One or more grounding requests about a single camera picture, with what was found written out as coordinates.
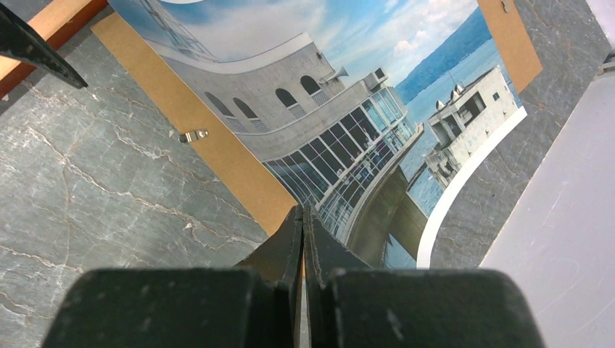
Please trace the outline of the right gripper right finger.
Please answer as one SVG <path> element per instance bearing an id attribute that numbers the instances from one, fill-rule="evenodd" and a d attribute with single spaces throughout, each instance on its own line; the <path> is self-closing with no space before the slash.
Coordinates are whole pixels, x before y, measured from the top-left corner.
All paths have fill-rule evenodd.
<path id="1" fill-rule="evenodd" d="M 490 269 L 372 268 L 303 210 L 313 347 L 543 347 L 520 288 Z"/>

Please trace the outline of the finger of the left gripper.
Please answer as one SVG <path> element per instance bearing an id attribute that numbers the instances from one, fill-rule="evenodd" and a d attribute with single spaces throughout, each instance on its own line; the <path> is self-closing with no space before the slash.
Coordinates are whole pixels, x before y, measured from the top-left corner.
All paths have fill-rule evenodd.
<path id="1" fill-rule="evenodd" d="M 87 82 L 29 24 L 1 4 L 1 56 L 28 63 L 51 73 L 74 88 Z"/>

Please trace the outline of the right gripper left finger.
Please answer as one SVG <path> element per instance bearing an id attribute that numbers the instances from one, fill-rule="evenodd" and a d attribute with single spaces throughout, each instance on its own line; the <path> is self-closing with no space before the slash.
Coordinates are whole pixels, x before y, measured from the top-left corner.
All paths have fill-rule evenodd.
<path id="1" fill-rule="evenodd" d="M 231 267 L 88 271 L 43 346 L 297 347 L 302 214 Z"/>

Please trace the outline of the wooden picture frame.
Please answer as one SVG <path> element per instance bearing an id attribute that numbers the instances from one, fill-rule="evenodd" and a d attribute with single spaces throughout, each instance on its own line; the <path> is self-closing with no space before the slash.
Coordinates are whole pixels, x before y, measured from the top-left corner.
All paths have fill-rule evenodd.
<path id="1" fill-rule="evenodd" d="M 84 28 L 107 5 L 107 1 L 50 1 L 32 18 L 23 20 L 58 53 L 58 48 Z M 35 69 L 43 70 L 28 63 L 1 56 L 1 97 L 6 96 Z"/>

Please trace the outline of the building and sky photo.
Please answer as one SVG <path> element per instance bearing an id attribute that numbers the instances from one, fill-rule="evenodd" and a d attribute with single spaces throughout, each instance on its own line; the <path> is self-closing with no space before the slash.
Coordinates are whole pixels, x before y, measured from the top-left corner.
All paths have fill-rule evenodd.
<path id="1" fill-rule="evenodd" d="M 413 268 L 426 224 L 521 99 L 476 1 L 112 1 L 326 229 Z"/>

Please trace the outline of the brown cardboard backing board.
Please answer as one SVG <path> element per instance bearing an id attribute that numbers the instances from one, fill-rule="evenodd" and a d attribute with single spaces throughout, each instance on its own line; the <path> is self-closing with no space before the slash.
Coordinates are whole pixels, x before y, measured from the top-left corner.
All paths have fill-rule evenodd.
<path id="1" fill-rule="evenodd" d="M 520 97 L 521 91 L 542 70 L 521 19 L 521 2 L 476 2 Z M 271 204 L 281 209 L 300 203 L 144 39 L 111 9 L 112 16 L 95 29 L 98 37 L 177 127 L 181 142 L 196 150 L 264 228 L 275 228 L 278 220 L 265 216 L 265 206 Z"/>

